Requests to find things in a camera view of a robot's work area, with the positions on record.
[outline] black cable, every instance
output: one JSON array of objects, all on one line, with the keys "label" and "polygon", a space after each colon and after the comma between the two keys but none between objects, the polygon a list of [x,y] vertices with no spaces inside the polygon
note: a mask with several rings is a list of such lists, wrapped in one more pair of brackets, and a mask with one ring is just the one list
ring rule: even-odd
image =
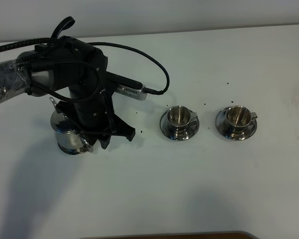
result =
[{"label": "black cable", "polygon": [[50,52],[54,51],[61,45],[61,41],[58,39],[55,39],[55,38],[36,38],[36,39],[18,41],[18,42],[0,46],[0,52],[9,51],[9,50],[13,50],[13,49],[17,49],[17,48],[21,48],[21,47],[25,47],[25,46],[42,44],[42,43],[52,43],[52,46],[47,47],[47,49],[45,49],[44,51],[16,59],[16,62],[28,61],[30,59],[35,59],[35,58],[44,56],[44,55],[49,54]]},{"label": "black cable", "polygon": [[48,87],[44,86],[43,84],[41,83],[38,83],[38,82],[31,82],[31,85],[36,87],[36,88],[39,88],[40,90],[46,92],[47,94],[50,94],[52,96],[54,96],[55,98],[59,99],[59,100],[62,100],[62,101],[65,101],[65,102],[69,102],[69,103],[82,103],[82,102],[86,102],[86,101],[89,101],[91,99],[94,98],[94,96],[99,92],[100,88],[101,88],[101,76],[99,74],[99,72],[94,69],[93,66],[91,66],[90,64],[84,62],[84,61],[76,61],[76,60],[56,60],[56,61],[44,61],[42,62],[42,65],[51,65],[51,64],[77,64],[77,65],[81,65],[85,68],[89,68],[91,69],[95,75],[96,75],[96,78],[97,78],[97,82],[96,82],[96,86],[95,86],[95,89],[93,91],[92,94],[90,94],[88,97],[86,98],[83,98],[83,99],[71,99],[71,98],[68,98],[68,97],[65,97],[65,96],[62,96],[56,92],[54,92],[53,90],[49,89]]},{"label": "black cable", "polygon": [[145,92],[145,93],[152,94],[152,95],[162,95],[162,94],[164,94],[168,90],[168,87],[169,87],[169,75],[168,75],[168,72],[166,71],[166,69],[158,61],[156,61],[154,58],[152,58],[151,56],[147,55],[146,53],[144,53],[144,52],[142,52],[140,50],[137,50],[135,48],[129,47],[129,46],[123,46],[123,45],[114,44],[114,43],[90,42],[88,44],[90,44],[92,46],[112,46],[112,47],[122,48],[122,49],[125,49],[125,50],[136,52],[136,53],[138,53],[138,54],[146,57],[147,59],[149,59],[152,62],[154,62],[164,72],[164,74],[166,76],[166,86],[165,86],[164,90],[162,90],[162,91],[156,91],[156,90],[153,90],[153,89],[150,89],[150,88],[146,88],[146,87],[143,88],[142,91]]}]

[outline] metal cup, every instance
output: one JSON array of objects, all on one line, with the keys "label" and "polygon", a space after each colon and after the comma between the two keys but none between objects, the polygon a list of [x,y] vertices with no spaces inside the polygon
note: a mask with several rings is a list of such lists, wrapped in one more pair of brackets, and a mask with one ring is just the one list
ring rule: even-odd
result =
[{"label": "metal cup", "polygon": [[167,122],[176,128],[185,128],[197,119],[197,113],[191,112],[184,106],[174,106],[167,111]]},{"label": "metal cup", "polygon": [[243,106],[229,107],[225,116],[225,123],[233,131],[243,131],[253,120],[257,118],[256,113],[251,113]]}]

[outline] white table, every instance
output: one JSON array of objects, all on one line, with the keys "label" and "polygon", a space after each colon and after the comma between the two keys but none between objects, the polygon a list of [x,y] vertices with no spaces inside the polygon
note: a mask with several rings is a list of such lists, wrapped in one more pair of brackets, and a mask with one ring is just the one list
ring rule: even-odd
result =
[{"label": "white table", "polygon": [[[106,150],[97,143],[95,153],[78,156],[55,143],[48,96],[1,104],[0,239],[218,231],[299,239],[299,25],[82,40],[148,53],[168,70],[170,88],[143,102],[115,94],[134,140],[112,137]],[[146,58],[101,49],[109,71],[164,87]],[[167,105],[198,113],[195,137],[174,142],[161,134]],[[217,112],[230,105],[258,114],[250,139],[233,142],[216,131]]]}]

